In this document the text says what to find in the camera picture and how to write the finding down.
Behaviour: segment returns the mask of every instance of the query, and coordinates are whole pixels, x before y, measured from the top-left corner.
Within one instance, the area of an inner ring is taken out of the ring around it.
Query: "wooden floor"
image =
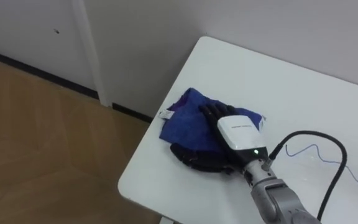
[[[117,190],[147,127],[0,63],[0,223],[158,223]]]

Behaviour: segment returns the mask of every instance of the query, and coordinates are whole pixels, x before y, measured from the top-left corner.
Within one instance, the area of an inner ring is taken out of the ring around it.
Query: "white door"
[[[0,54],[95,90],[71,1],[0,0]]]

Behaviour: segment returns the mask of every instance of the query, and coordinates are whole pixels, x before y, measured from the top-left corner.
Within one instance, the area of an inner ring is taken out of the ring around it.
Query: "blue cloth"
[[[194,151],[216,151],[221,152],[218,143],[210,131],[208,123],[198,109],[200,105],[222,103],[203,96],[194,88],[189,88],[185,94],[171,107],[173,116],[166,120],[160,139],[170,143],[178,143],[187,149]],[[259,128],[263,116],[244,108],[236,108],[241,115],[248,116]]]

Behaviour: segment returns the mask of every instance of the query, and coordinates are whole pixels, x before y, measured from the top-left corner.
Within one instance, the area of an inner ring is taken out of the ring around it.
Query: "white wall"
[[[0,0],[0,54],[95,89],[69,0]]]
[[[86,0],[86,8],[108,99],[150,116],[202,35],[358,83],[358,1]]]

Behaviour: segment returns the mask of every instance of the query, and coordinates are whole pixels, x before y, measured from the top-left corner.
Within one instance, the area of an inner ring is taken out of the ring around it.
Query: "table leg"
[[[165,217],[161,217],[160,224],[173,224],[173,221]]]

